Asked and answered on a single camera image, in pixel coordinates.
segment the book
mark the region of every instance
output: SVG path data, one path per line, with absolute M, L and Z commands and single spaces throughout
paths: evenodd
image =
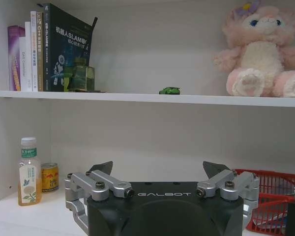
M 20 26 L 8 27 L 9 81 L 11 91 L 21 91 L 20 85 L 20 37 L 25 29 Z
M 28 91 L 26 78 L 26 38 L 20 37 L 20 84 L 21 91 Z
M 37 81 L 38 91 L 44 91 L 43 13 L 37 12 Z
M 26 71 L 27 91 L 33 91 L 32 72 L 31 72 L 31 31 L 30 31 L 30 22 L 25 22 L 25 40 L 26 40 L 26 67 L 25 67 L 25 71 Z
M 45 91 L 63 91 L 64 66 L 83 57 L 89 64 L 92 26 L 51 3 L 44 4 Z
M 30 31 L 31 31 L 31 73 L 32 73 L 32 84 L 33 91 L 38 91 L 38 79 L 37 79 L 37 39 L 36 39 L 36 28 L 37 28 L 37 12 L 30 12 Z

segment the dark green book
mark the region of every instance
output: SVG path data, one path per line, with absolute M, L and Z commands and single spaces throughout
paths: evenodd
M 89 64 L 92 26 L 51 3 L 44 4 L 44 90 L 63 91 L 63 69 L 84 57 Z

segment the yellow can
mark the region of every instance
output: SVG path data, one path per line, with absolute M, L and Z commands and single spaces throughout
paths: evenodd
M 42 191 L 50 192 L 59 188 L 59 172 L 57 163 L 41 165 Z

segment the red basket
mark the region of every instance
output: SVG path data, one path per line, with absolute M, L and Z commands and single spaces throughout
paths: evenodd
M 272 171 L 236 170 L 256 173 L 260 178 L 259 207 L 253 210 L 247 226 L 250 231 L 285 235 L 288 203 L 294 203 L 295 175 Z

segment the toy car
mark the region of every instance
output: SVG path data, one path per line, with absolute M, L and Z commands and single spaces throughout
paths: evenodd
M 180 90 L 179 90 L 179 88 L 175 88 L 175 87 L 167 87 L 167 88 L 164 88 L 163 90 L 161 90 L 159 92 L 159 94 L 179 95 Z

